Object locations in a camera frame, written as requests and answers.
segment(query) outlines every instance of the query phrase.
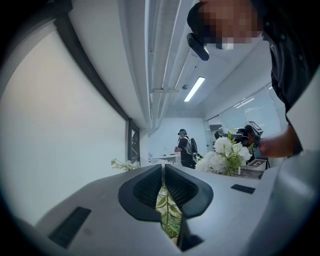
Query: ceiling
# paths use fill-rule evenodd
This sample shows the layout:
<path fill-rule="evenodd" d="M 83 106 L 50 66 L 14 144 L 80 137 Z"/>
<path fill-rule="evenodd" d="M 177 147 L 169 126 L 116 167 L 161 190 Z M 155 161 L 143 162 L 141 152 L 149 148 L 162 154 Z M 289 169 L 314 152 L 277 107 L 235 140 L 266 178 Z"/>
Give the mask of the ceiling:
<path fill-rule="evenodd" d="M 184 15 L 180 15 L 183 20 L 179 20 L 178 16 L 176 27 L 174 29 L 169 58 L 171 63 L 168 63 L 168 67 L 174 65 L 180 40 L 186 40 L 186 38 L 181 38 L 181 31 L 184 30 L 185 26 L 188 26 L 186 16 L 188 15 L 189 9 L 185 8 L 183 11 L 186 12 Z M 173 95 L 166 116 L 173 117 L 175 113 L 181 112 L 188 115 L 188 111 L 186 110 L 190 110 L 190 115 L 194 115 L 196 110 L 199 113 L 198 117 L 205 117 L 206 111 L 204 108 L 204 101 L 208 100 L 208 97 L 210 97 L 214 91 L 218 91 L 218 88 L 222 82 L 239 66 L 240 63 L 242 63 L 248 54 L 261 41 L 261 36 L 252 38 L 248 43 L 235 44 L 233 45 L 233 49 L 226 50 L 217 49 L 214 45 L 209 44 L 207 45 L 207 49 L 210 54 L 210 59 L 208 61 L 202 61 L 197 54 L 191 50 L 177 85 L 179 93 L 175 93 Z M 263 44 L 262 51 L 269 52 L 268 44 L 265 44 L 265 42 L 261 43 Z M 166 81 L 169 81 L 170 75 L 170 72 L 165 74 L 165 83 Z M 205 78 L 204 83 L 196 91 L 189 102 L 184 102 L 185 98 L 199 77 Z M 183 85 L 187 85 L 186 90 L 182 89 Z"/>

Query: ceiling pipe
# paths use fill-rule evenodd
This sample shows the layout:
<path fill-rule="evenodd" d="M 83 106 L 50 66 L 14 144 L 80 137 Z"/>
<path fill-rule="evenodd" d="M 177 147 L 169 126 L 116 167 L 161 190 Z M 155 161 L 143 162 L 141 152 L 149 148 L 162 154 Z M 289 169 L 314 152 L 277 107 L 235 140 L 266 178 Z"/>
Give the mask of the ceiling pipe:
<path fill-rule="evenodd" d="M 181 0 L 161 0 L 153 53 L 152 90 L 163 90 L 174 28 Z M 152 94 L 152 129 L 157 125 L 160 97 Z"/>
<path fill-rule="evenodd" d="M 176 54 L 175 62 L 172 68 L 172 73 L 170 76 L 168 87 L 165 89 L 165 91 L 168 92 L 168 90 L 176 90 L 178 88 L 178 84 L 180 81 L 180 77 L 185 69 L 186 62 L 188 59 L 189 54 L 191 54 L 191 48 L 188 45 L 187 42 L 187 35 L 191 33 L 191 29 L 188 25 L 184 27 L 183 34 L 181 37 L 181 41 L 179 44 L 178 52 Z M 161 126 L 162 120 L 168 110 L 168 107 L 170 105 L 171 99 L 172 99 L 173 93 L 166 93 L 164 98 L 164 103 L 161 111 L 161 116 L 159 119 L 159 122 L 157 126 L 155 126 L 153 129 L 151 129 L 148 132 L 148 135 L 152 135 L 154 132 L 156 132 L 159 127 Z"/>

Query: rectangular ceiling light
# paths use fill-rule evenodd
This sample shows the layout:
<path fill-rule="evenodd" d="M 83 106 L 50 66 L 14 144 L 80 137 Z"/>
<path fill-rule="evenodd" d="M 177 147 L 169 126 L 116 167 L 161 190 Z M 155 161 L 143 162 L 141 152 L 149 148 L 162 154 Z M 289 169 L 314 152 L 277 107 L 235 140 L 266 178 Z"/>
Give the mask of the rectangular ceiling light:
<path fill-rule="evenodd" d="M 195 82 L 194 86 L 192 87 L 191 91 L 189 92 L 188 96 L 185 98 L 184 102 L 190 101 L 192 96 L 196 93 L 196 91 L 199 89 L 199 87 L 202 85 L 202 83 L 206 79 L 203 77 L 199 77 L 198 80 Z"/>
<path fill-rule="evenodd" d="M 250 100 L 246 101 L 245 103 L 242 103 L 240 106 L 237 106 L 236 109 L 242 107 L 243 105 L 246 105 L 249 102 L 252 102 L 255 98 L 251 98 Z"/>

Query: person in black shirt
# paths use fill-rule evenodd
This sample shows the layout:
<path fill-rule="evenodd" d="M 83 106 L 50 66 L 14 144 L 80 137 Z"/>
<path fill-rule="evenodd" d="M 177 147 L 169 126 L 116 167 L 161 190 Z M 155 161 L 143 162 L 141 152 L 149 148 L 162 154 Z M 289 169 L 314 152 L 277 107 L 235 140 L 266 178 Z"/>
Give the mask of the person in black shirt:
<path fill-rule="evenodd" d="M 287 113 L 320 63 L 315 29 L 319 21 L 312 5 L 310 1 L 200 0 L 190 10 L 187 23 L 204 44 L 227 43 L 227 39 L 245 43 L 262 32 L 270 45 L 272 87 Z M 289 122 L 281 134 L 262 138 L 259 150 L 265 157 L 288 157 L 301 152 L 302 146 Z"/>
<path fill-rule="evenodd" d="M 187 132 L 185 129 L 181 129 L 178 133 L 180 136 L 178 140 L 178 147 L 174 150 L 174 152 L 181 152 L 181 164 L 184 167 L 194 169 L 196 167 L 196 163 L 193 160 L 191 154 L 188 154 L 186 151 L 186 147 L 189 143 L 189 137 L 187 136 Z"/>

